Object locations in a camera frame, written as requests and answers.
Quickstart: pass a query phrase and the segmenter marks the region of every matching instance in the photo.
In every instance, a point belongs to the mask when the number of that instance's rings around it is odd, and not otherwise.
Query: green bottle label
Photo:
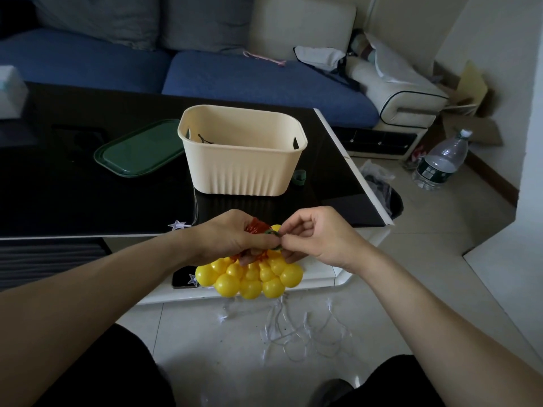
[[[428,164],[424,159],[417,167],[417,172],[425,179],[430,180],[432,183],[436,184],[443,184],[450,176],[452,176],[451,172],[439,171],[435,167]]]

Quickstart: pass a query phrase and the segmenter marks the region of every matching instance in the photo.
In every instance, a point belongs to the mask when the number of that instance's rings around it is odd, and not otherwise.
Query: blue sofa cushion
[[[159,93],[171,57],[65,31],[39,28],[0,40],[0,65],[26,81]]]
[[[170,65],[162,94],[320,109],[335,127],[370,128],[377,109],[361,92],[330,80],[298,61],[286,66],[202,51],[181,51]]]

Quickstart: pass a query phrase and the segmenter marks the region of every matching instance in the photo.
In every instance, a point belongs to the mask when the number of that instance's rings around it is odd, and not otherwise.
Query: black pants
[[[444,406],[414,356],[396,356],[332,404]],[[114,324],[59,377],[35,406],[175,406],[172,388],[143,342]]]

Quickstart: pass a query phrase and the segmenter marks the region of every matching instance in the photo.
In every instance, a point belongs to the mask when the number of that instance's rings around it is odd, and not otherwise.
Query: plastic water bottle
[[[455,138],[447,138],[435,146],[413,171],[413,181],[424,190],[433,191],[443,187],[464,163],[470,136],[471,131],[463,129]]]

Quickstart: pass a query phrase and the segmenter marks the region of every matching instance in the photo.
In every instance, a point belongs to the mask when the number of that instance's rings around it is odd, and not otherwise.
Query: person's right hand
[[[332,207],[298,210],[282,224],[279,234],[288,263],[310,255],[355,273],[369,256],[379,254]]]

